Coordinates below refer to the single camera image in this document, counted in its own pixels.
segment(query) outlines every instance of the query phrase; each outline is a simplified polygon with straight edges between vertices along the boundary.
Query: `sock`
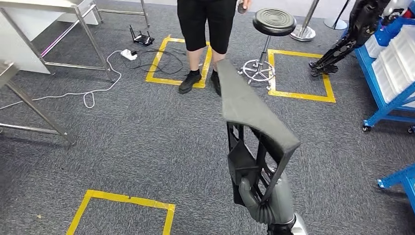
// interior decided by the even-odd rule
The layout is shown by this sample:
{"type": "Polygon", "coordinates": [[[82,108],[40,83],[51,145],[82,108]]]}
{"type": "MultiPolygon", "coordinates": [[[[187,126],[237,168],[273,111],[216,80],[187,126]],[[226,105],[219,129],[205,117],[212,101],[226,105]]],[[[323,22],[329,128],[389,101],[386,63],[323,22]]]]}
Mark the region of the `sock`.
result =
{"type": "Polygon", "coordinates": [[[190,73],[189,73],[189,75],[191,75],[191,76],[195,76],[195,75],[199,75],[199,74],[200,74],[199,69],[197,69],[196,71],[191,70],[190,73]]]}

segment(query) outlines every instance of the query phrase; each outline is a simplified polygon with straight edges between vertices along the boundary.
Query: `stool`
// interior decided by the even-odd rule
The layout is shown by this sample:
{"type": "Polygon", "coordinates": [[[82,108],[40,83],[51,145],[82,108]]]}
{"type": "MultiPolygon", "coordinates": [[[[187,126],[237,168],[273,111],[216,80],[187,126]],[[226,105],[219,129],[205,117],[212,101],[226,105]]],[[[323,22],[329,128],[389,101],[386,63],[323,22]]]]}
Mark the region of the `stool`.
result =
{"type": "Polygon", "coordinates": [[[269,86],[267,86],[267,89],[270,90],[270,80],[275,77],[275,69],[269,62],[265,61],[265,56],[267,55],[271,36],[282,37],[289,35],[296,28],[297,21],[291,14],[283,10],[264,8],[255,13],[252,23],[259,32],[268,35],[267,41],[259,60],[246,62],[238,73],[240,75],[245,74],[249,78],[248,84],[252,81],[268,81],[269,86]]]}

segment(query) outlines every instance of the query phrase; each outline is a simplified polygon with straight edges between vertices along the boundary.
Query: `black sneaker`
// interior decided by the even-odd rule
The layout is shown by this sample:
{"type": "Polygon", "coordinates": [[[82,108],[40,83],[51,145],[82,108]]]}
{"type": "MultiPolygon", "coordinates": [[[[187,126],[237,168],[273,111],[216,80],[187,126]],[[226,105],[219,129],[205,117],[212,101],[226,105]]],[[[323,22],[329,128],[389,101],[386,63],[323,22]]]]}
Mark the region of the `black sneaker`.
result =
{"type": "Polygon", "coordinates": [[[222,96],[221,90],[220,90],[220,83],[219,83],[219,75],[218,72],[215,70],[212,72],[212,75],[210,76],[210,79],[212,80],[213,87],[215,88],[216,93],[219,96],[222,96]]]}
{"type": "Polygon", "coordinates": [[[202,75],[200,75],[200,71],[190,71],[187,75],[186,79],[180,84],[179,86],[179,93],[186,94],[192,90],[193,84],[197,83],[202,79],[202,75]]]}

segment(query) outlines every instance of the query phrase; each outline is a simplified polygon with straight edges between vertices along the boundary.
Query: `stanchion base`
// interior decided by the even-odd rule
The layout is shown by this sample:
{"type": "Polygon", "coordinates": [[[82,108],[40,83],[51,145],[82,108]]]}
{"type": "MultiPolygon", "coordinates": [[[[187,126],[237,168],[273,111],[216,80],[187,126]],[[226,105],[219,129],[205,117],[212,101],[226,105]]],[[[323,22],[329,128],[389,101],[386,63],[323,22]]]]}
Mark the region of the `stanchion base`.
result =
{"type": "Polygon", "coordinates": [[[296,29],[294,29],[294,31],[290,34],[290,37],[301,42],[308,42],[308,41],[313,40],[316,37],[316,32],[308,26],[307,28],[304,29],[302,34],[301,34],[301,31],[302,31],[302,25],[298,24],[296,26],[296,29]]]}
{"type": "Polygon", "coordinates": [[[338,20],[336,26],[334,26],[334,23],[336,22],[335,18],[329,18],[324,20],[325,26],[335,29],[335,30],[343,30],[347,28],[347,23],[343,20],[338,20]]]}

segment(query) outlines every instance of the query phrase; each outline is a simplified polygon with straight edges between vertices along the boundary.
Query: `cart wheel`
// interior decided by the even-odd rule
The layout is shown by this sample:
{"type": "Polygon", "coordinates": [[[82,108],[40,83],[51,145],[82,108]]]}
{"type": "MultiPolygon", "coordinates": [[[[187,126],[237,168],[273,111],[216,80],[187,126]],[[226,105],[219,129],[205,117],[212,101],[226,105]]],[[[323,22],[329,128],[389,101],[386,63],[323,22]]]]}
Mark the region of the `cart wheel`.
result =
{"type": "Polygon", "coordinates": [[[362,130],[363,130],[364,132],[369,132],[369,131],[371,131],[371,130],[372,130],[372,128],[371,128],[370,126],[363,126],[363,127],[362,127],[362,130]]]}

